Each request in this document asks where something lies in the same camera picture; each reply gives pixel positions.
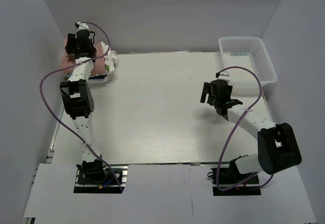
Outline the pink printed t-shirt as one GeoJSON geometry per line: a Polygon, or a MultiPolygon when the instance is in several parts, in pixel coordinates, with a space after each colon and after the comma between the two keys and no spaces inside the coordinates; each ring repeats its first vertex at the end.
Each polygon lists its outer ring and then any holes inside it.
{"type": "MultiPolygon", "coordinates": [[[[96,48],[97,56],[101,56],[104,54],[104,52],[107,51],[107,44],[105,42],[96,43],[94,47],[96,48]]],[[[61,68],[62,69],[65,68],[65,70],[63,71],[64,73],[72,73],[74,68],[67,69],[67,67],[75,65],[75,63],[76,63],[75,57],[72,54],[67,54],[67,53],[63,54],[61,68]]],[[[106,71],[107,70],[105,69],[105,59],[104,57],[102,57],[95,61],[94,68],[92,69],[91,74],[96,75],[96,74],[105,73],[106,71]]]]}

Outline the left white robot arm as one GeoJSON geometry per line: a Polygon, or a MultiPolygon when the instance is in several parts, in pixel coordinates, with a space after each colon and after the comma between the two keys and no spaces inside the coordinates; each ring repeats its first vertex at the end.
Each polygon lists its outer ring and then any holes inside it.
{"type": "Polygon", "coordinates": [[[75,34],[68,34],[66,52],[75,58],[76,67],[66,82],[61,82],[60,92],[66,113],[71,117],[77,134],[82,138],[82,164],[77,167],[82,175],[95,183],[107,178],[107,170],[98,159],[101,156],[95,146],[91,114],[94,101],[88,86],[88,79],[94,68],[96,49],[88,29],[78,28],[75,34]]]}

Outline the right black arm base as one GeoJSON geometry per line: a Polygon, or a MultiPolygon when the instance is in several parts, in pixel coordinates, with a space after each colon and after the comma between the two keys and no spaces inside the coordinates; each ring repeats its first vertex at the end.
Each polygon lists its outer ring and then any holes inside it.
{"type": "MultiPolygon", "coordinates": [[[[229,168],[220,168],[219,172],[219,185],[221,188],[227,188],[243,181],[249,174],[231,173],[229,168]]],[[[259,189],[259,178],[255,175],[253,178],[245,181],[244,183],[236,186],[227,191],[220,191],[216,185],[217,168],[211,168],[207,173],[207,177],[212,181],[212,189],[214,196],[260,196],[261,190],[259,189]]]]}

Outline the white printed t-shirt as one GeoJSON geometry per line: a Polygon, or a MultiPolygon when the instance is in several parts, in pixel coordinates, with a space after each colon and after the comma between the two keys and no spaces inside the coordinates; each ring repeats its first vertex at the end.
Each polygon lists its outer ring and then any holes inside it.
{"type": "MultiPolygon", "coordinates": [[[[113,79],[113,73],[115,71],[115,64],[118,62],[116,52],[109,50],[108,53],[104,56],[105,59],[105,73],[92,75],[90,74],[88,83],[89,84],[101,84],[113,79]]],[[[72,73],[63,73],[63,77],[67,80],[72,73]]]]}

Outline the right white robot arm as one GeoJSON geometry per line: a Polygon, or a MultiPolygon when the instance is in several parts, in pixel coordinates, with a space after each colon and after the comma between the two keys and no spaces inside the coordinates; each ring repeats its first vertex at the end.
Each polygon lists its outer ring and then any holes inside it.
{"type": "Polygon", "coordinates": [[[269,175],[299,165],[302,156],[293,128],[288,123],[276,124],[246,109],[238,99],[232,99],[233,87],[225,80],[205,82],[200,102],[213,106],[225,120],[242,128],[257,141],[257,153],[230,161],[230,179],[242,182],[250,174],[269,175]]]}

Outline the white plastic mesh basket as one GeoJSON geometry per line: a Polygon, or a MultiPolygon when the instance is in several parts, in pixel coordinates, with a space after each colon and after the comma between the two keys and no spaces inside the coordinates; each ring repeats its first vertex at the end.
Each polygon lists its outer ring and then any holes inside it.
{"type": "MultiPolygon", "coordinates": [[[[254,72],[262,86],[275,83],[277,75],[262,39],[258,37],[222,37],[218,40],[223,66],[239,66],[254,72]]],[[[238,92],[258,91],[256,79],[242,69],[230,69],[231,85],[238,92]]]]}

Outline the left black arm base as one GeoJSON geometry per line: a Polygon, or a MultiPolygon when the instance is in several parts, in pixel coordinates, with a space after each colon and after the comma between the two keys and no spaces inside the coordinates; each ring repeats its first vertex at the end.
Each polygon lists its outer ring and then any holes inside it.
{"type": "Polygon", "coordinates": [[[127,180],[127,167],[109,169],[99,160],[77,164],[75,194],[120,194],[127,180]]]}

